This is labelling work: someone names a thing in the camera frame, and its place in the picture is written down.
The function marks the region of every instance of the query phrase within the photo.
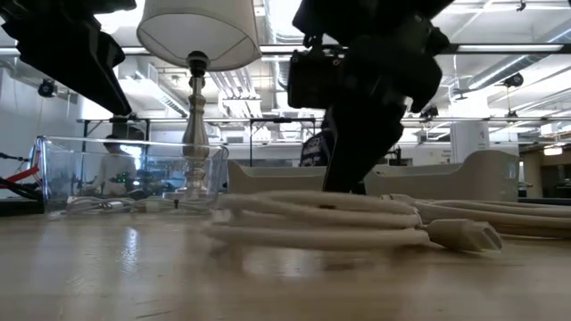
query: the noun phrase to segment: silver lamp base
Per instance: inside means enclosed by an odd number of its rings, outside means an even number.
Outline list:
[[[210,60],[204,53],[192,52],[186,58],[186,62],[192,74],[189,85],[193,93],[188,97],[190,116],[182,139],[182,143],[188,144],[188,146],[183,147],[182,153],[189,163],[189,168],[185,173],[185,187],[179,189],[178,192],[185,195],[185,200],[200,200],[207,194],[204,184],[206,176],[204,163],[210,153],[208,136],[204,126],[206,99],[202,95],[202,89],[205,85],[204,75],[210,65]]]

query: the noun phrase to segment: lampshade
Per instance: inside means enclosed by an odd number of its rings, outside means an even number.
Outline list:
[[[261,57],[252,0],[146,0],[137,38],[180,67],[193,51],[211,60],[208,71],[235,70]]]

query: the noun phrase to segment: tabletop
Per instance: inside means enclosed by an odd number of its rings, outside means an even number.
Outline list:
[[[0,218],[0,320],[568,320],[571,243],[225,249],[190,217]]]

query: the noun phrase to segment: white cable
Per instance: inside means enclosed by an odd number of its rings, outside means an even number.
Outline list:
[[[485,251],[502,246],[494,228],[511,235],[571,237],[571,210],[559,206],[311,191],[228,194],[219,206],[230,219],[212,221],[204,232],[230,243],[349,251],[432,242]]]

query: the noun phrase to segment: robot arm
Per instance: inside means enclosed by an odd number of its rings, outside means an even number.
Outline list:
[[[130,10],[135,0],[0,0],[2,28],[21,60],[115,115],[131,113],[113,73],[125,60],[95,14]]]
[[[451,3],[302,1],[293,24],[310,50],[292,57],[288,102],[330,109],[335,149],[324,191],[348,193],[398,142],[407,96],[413,112],[434,96],[442,78],[434,56],[450,43],[430,20]],[[324,34],[340,45],[322,45]]]

